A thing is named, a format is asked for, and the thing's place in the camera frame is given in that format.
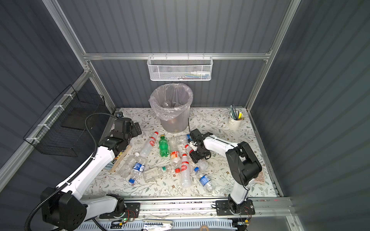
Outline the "water bottle blue label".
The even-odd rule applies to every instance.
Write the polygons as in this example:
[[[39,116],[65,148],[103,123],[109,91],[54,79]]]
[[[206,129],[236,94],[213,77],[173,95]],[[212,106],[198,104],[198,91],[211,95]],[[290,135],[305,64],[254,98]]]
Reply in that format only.
[[[194,168],[197,181],[202,185],[203,189],[207,192],[212,192],[215,189],[212,179],[205,173],[200,171],[199,167]]]
[[[134,186],[144,172],[145,167],[146,158],[136,152],[126,160],[124,165],[118,171],[118,174],[123,178],[129,177],[128,183],[131,186]]]

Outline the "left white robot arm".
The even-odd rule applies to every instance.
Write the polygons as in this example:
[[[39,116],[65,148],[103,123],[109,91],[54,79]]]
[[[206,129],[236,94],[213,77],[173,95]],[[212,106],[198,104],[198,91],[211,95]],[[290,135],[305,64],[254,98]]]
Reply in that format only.
[[[121,218],[126,214],[124,198],[107,194],[83,200],[83,194],[92,180],[120,152],[127,149],[132,138],[142,134],[140,125],[127,117],[114,115],[114,129],[101,141],[93,139],[92,154],[55,188],[47,187],[37,205],[28,216],[25,230],[30,230],[33,216],[40,210],[42,220],[55,226],[55,230],[74,231],[87,220],[96,221],[102,214]]]

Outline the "clear bottle red label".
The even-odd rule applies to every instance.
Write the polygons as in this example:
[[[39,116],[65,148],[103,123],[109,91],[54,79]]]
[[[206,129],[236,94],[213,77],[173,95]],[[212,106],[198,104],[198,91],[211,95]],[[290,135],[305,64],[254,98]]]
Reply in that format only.
[[[178,142],[176,138],[171,138],[169,140],[170,147],[170,161],[175,168],[179,168],[181,165],[181,155],[178,148]]]

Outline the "clear bottle blue label top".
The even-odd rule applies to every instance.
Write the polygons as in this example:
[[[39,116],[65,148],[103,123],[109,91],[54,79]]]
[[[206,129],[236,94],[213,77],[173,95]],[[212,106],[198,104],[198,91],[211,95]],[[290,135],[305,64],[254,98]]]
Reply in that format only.
[[[192,141],[192,138],[190,134],[183,134],[176,136],[175,140],[177,141],[178,144],[187,144]]]

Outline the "green plastic soda bottle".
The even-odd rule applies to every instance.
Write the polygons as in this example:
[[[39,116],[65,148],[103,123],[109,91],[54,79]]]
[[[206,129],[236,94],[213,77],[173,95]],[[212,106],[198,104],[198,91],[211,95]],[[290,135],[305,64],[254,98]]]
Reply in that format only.
[[[169,143],[164,134],[160,136],[159,149],[161,157],[167,157],[169,155]]]

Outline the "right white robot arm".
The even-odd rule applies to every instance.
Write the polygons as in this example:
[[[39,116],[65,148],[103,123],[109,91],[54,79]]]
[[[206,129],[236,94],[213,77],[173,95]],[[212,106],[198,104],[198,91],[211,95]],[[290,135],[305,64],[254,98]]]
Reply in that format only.
[[[262,165],[247,142],[233,143],[225,141],[208,132],[202,134],[198,129],[190,132],[190,140],[197,149],[190,153],[192,161],[197,164],[209,159],[211,152],[226,158],[231,175],[235,180],[228,205],[236,213],[245,205],[249,190],[247,187],[258,177]]]

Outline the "white bottle red label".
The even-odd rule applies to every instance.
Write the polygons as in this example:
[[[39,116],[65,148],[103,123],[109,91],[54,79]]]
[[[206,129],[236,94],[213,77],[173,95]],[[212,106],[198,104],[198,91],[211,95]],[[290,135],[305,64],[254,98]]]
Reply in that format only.
[[[190,163],[187,154],[182,154],[177,168],[180,169],[180,183],[183,188],[189,188],[192,185],[192,180],[190,176]]]

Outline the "square clear bottle green cap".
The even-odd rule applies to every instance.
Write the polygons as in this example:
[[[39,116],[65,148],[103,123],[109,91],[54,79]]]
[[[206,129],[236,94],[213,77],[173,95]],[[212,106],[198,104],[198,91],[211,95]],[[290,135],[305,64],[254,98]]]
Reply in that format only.
[[[154,180],[160,179],[170,170],[171,170],[170,165],[166,165],[162,167],[153,167],[148,170],[145,170],[143,173],[144,181],[148,183],[148,182],[152,182]]]

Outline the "water bottle blue label front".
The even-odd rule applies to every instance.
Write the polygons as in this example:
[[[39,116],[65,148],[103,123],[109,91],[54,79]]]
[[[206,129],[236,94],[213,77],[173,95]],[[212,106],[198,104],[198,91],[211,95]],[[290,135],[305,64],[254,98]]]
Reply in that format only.
[[[199,167],[194,168],[197,181],[202,185],[203,189],[207,192],[212,192],[215,189],[212,179],[205,173],[200,171]]]

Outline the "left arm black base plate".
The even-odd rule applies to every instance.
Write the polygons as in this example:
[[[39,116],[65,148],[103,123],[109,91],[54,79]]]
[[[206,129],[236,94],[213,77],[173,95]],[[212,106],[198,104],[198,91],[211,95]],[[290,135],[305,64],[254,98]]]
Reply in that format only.
[[[140,212],[140,203],[124,203],[123,206],[119,207],[111,213],[105,213],[99,216],[100,219],[131,219],[138,218]]]

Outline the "white bottle red band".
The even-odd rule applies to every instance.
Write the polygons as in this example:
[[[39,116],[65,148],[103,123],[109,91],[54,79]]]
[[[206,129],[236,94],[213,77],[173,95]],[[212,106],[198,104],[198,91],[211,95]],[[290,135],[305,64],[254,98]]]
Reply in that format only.
[[[194,152],[194,149],[189,144],[185,145],[185,149],[189,155]]]

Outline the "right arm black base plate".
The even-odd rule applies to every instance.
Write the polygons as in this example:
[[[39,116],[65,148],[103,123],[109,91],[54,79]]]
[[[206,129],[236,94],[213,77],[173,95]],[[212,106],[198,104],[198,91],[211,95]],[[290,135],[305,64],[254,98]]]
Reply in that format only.
[[[212,208],[216,209],[218,216],[255,215],[253,201],[248,199],[237,205],[232,200],[217,200]]]

